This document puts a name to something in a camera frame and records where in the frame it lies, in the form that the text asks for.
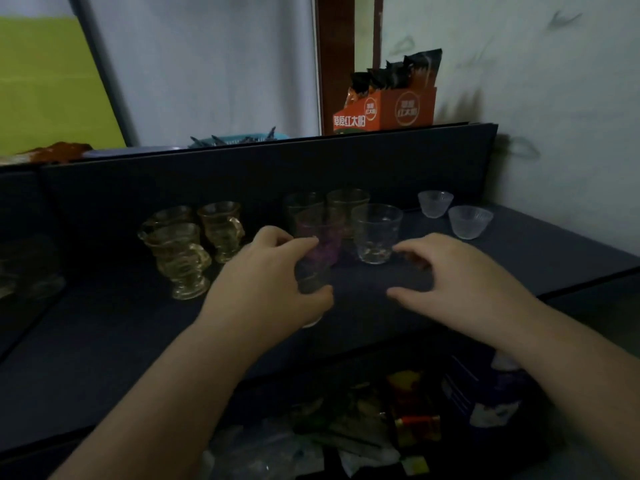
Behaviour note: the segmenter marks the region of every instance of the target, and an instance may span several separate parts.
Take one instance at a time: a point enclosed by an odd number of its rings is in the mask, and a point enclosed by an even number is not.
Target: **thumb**
[[[327,285],[313,293],[300,295],[300,303],[307,321],[318,318],[333,307],[333,287]]]
[[[407,288],[389,288],[387,296],[420,315],[430,316],[432,310],[435,309],[433,291],[421,292]]]

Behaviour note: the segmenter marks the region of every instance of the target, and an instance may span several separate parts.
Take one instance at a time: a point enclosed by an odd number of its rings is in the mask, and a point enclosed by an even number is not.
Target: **white wall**
[[[88,0],[135,143],[319,133],[312,0]]]
[[[0,0],[0,16],[73,16],[68,0]]]
[[[442,47],[436,114],[539,150],[518,145],[492,197],[640,255],[639,17],[640,0],[384,0],[381,57]]]

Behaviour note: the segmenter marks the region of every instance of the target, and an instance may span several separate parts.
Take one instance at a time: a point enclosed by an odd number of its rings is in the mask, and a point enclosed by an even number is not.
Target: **teal plastic basket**
[[[261,141],[265,141],[265,139],[267,138],[268,134],[267,133],[251,133],[251,134],[236,134],[236,135],[233,135],[233,136],[218,136],[218,137],[222,141],[224,141],[226,144],[238,144],[238,143],[240,143],[240,141],[243,140],[243,138],[246,138],[247,136],[250,136],[252,138],[256,138],[258,140],[258,142],[261,142]],[[282,133],[274,133],[273,134],[273,138],[274,139],[289,139],[289,137],[287,135],[282,134]],[[215,146],[215,143],[213,142],[213,138],[198,138],[198,139],[203,143]],[[201,148],[201,147],[194,143],[194,144],[190,144],[189,148]]]

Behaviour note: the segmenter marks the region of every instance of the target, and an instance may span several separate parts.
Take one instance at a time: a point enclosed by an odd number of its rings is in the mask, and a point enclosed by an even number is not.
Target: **person's right hand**
[[[423,269],[431,266],[434,286],[427,292],[389,288],[389,298],[493,347],[526,333],[546,306],[489,256],[453,237],[428,234],[394,250]]]

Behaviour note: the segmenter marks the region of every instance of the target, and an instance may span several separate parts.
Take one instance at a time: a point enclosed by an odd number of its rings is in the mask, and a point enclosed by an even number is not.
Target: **purple glass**
[[[307,255],[318,266],[331,266],[338,261],[344,214],[339,209],[315,205],[296,214],[296,237],[317,237],[317,247]]]

